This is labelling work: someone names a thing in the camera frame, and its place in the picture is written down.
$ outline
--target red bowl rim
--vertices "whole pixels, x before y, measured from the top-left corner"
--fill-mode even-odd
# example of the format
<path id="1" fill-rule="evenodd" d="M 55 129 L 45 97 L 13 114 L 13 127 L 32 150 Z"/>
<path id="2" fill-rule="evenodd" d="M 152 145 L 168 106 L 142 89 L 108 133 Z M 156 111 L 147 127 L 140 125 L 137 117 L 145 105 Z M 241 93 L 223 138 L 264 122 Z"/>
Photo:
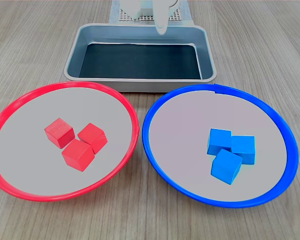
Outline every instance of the red bowl rim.
<path id="1" fill-rule="evenodd" d="M 10 105 L 8 105 L 1 113 L 0 113 L 0 130 L 3 127 L 3 125 L 6 123 L 6 121 L 16 112 L 21 106 L 24 104 L 30 102 L 31 100 L 42 96 L 46 93 L 59 90 L 59 89 L 66 89 L 66 88 L 89 88 L 94 90 L 99 90 L 101 92 L 104 92 L 106 94 L 111 95 L 112 97 L 116 98 L 118 101 L 120 101 L 124 107 L 127 109 L 130 117 L 131 117 L 131 123 L 132 123 L 132 136 L 131 136 L 131 142 L 129 145 L 129 148 L 124 155 L 122 161 L 115 167 L 114 170 L 112 170 L 107 176 L 102 178 L 101 180 L 97 181 L 96 183 L 85 187 L 83 189 L 80 189 L 78 191 L 74 191 L 71 193 L 66 193 L 62 195 L 50 195 L 50 196 L 43 196 L 43 195 L 36 195 L 36 194 L 30 194 L 24 191 L 21 191 L 11 184 L 9 184 L 0 174 L 0 188 L 5 191 L 6 193 L 15 196 L 20 199 L 29 200 L 29 201 L 36 201 L 36 202 L 53 202 L 53 201 L 61 201 L 61 200 L 67 200 L 74 197 L 78 197 L 80 195 L 86 194 L 101 185 L 105 184 L 107 181 L 109 181 L 112 177 L 114 177 L 129 161 L 130 157 L 132 156 L 133 152 L 136 149 L 138 138 L 139 138 L 139 121 L 137 113 L 134 109 L 134 107 L 131 105 L 131 103 L 118 91 L 99 84 L 95 82 L 88 82 L 88 81 L 65 81 L 65 82 L 58 82 L 49 84 L 40 88 L 37 88 L 35 90 L 32 90 L 25 95 L 19 97 L 14 102 L 12 102 Z"/>

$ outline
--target silver tray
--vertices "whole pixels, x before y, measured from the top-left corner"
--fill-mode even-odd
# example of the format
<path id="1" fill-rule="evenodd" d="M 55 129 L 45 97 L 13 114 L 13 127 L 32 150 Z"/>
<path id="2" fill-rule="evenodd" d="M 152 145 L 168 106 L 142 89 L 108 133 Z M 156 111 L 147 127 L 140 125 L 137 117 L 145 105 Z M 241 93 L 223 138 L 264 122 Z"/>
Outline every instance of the silver tray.
<path id="1" fill-rule="evenodd" d="M 87 47 L 91 44 L 189 45 L 195 49 L 200 77 L 199 79 L 80 77 Z M 64 68 L 64 75 L 71 81 L 96 82 L 119 92 L 167 93 L 187 85 L 208 83 L 217 73 L 207 33 L 202 27 L 170 25 L 164 35 L 159 35 L 154 25 L 90 23 L 79 28 Z"/>

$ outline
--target tray rim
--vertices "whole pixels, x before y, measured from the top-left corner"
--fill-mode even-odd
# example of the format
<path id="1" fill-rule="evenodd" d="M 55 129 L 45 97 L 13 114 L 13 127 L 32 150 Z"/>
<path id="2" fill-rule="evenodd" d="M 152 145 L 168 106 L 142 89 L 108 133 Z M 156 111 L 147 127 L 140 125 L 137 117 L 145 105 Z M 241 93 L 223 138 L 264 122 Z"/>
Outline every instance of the tray rim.
<path id="1" fill-rule="evenodd" d="M 178 84 L 178 83 L 186 83 L 186 84 L 204 84 L 204 83 L 208 83 L 211 82 L 212 80 L 214 80 L 217 77 L 217 70 L 216 70 L 216 66 L 213 60 L 213 56 L 212 56 L 212 51 L 210 48 L 210 43 L 208 40 L 208 36 L 207 36 L 207 32 L 206 30 L 201 27 L 201 26 L 197 26 L 197 25 L 169 25 L 168 28 L 195 28 L 195 29 L 199 29 L 200 31 L 203 32 L 204 37 L 205 37 L 205 41 L 206 41 L 206 47 L 208 50 L 208 55 L 209 55 L 209 60 L 211 63 L 211 67 L 212 67 L 212 76 L 207 78 L 207 79 L 144 79 L 144 78 L 81 78 L 81 77 L 73 77 L 70 76 L 68 74 L 68 68 L 70 65 L 70 61 L 73 57 L 75 48 L 76 48 L 76 44 L 78 41 L 78 38 L 80 36 L 81 31 L 86 28 L 86 27 L 91 27 L 91 26 L 108 26 L 108 27 L 133 27 L 133 28 L 155 28 L 156 26 L 153 24 L 133 24 L 133 23 L 87 23 L 84 24 L 82 26 L 79 27 L 79 29 L 77 30 L 77 33 L 75 35 L 75 38 L 73 40 L 68 58 L 66 60 L 66 64 L 63 70 L 63 74 L 64 76 L 70 80 L 70 81 L 78 81 L 78 82 L 98 82 L 98 83 L 113 83 L 113 82 L 118 82 L 118 83 L 145 83 L 145 84 L 151 84 L 151 83 L 174 83 L 174 84 Z"/>

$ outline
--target black tray bottom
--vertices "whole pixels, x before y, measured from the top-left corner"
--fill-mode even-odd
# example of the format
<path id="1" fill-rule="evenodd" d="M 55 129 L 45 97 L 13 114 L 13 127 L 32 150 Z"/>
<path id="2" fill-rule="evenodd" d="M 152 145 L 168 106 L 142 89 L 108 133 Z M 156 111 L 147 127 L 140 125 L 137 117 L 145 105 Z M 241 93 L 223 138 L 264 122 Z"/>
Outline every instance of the black tray bottom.
<path id="1" fill-rule="evenodd" d="M 87 46 L 80 78 L 201 79 L 190 45 L 99 44 Z"/>

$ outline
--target wire rack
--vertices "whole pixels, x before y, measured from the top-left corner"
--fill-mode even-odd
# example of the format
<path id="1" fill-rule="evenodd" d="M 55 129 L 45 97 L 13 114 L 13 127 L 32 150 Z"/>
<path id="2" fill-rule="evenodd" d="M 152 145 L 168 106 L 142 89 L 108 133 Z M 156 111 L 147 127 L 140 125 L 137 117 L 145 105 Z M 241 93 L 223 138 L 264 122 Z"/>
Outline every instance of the wire rack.
<path id="1" fill-rule="evenodd" d="M 128 21 L 153 21 L 153 20 L 154 20 L 153 16 L 141 16 L 138 19 L 132 19 L 124 11 L 122 11 L 122 9 L 120 10 L 119 21 L 128 22 Z M 180 8 L 178 8 L 171 17 L 169 17 L 169 21 L 182 21 Z"/>

